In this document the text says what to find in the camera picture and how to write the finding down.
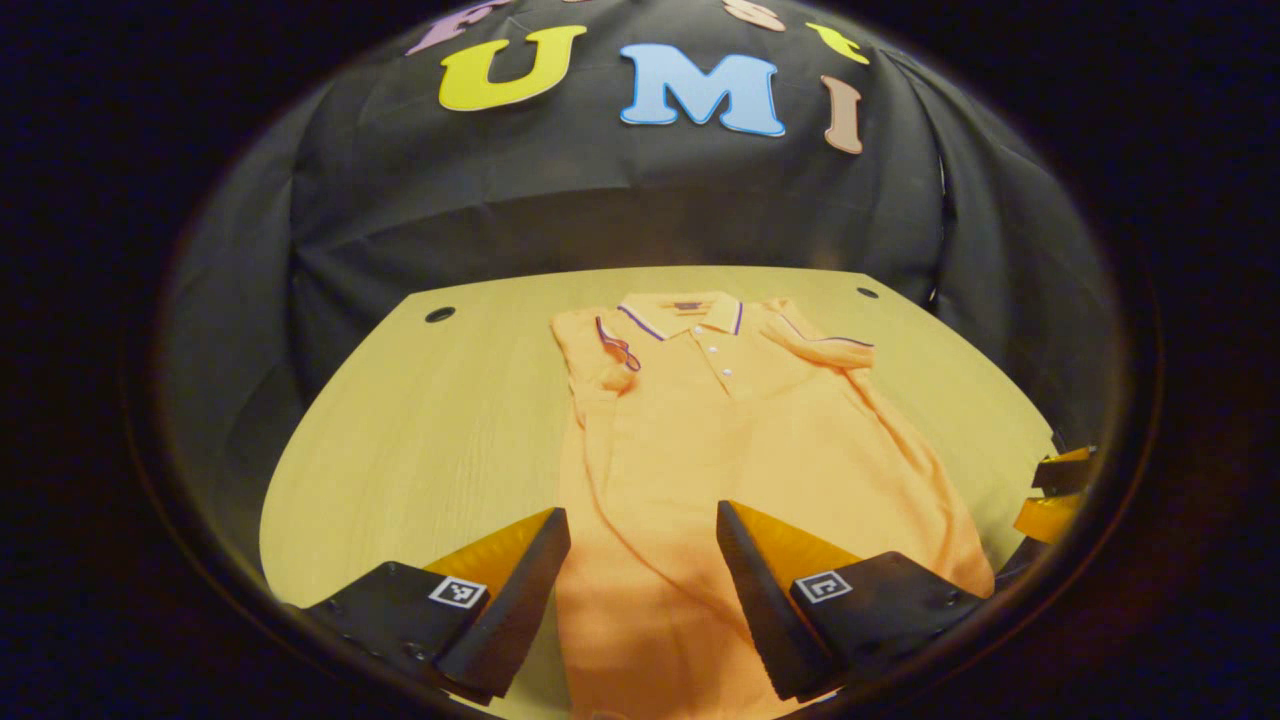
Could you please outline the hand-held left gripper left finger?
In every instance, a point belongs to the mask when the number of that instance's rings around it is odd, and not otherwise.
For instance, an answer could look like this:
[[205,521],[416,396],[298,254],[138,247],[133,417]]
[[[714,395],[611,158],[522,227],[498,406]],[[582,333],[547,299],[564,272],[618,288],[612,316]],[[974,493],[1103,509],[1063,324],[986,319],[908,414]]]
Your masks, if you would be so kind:
[[570,551],[549,507],[424,568],[385,561],[302,614],[412,682],[479,705],[529,656]]

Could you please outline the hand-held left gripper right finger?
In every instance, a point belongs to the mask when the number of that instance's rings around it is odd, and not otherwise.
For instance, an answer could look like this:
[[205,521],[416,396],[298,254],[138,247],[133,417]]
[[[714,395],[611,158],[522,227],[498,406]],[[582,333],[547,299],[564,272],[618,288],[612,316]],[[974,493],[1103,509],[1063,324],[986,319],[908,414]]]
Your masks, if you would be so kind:
[[731,500],[717,506],[716,538],[782,700],[877,682],[986,602],[904,553],[861,559]]

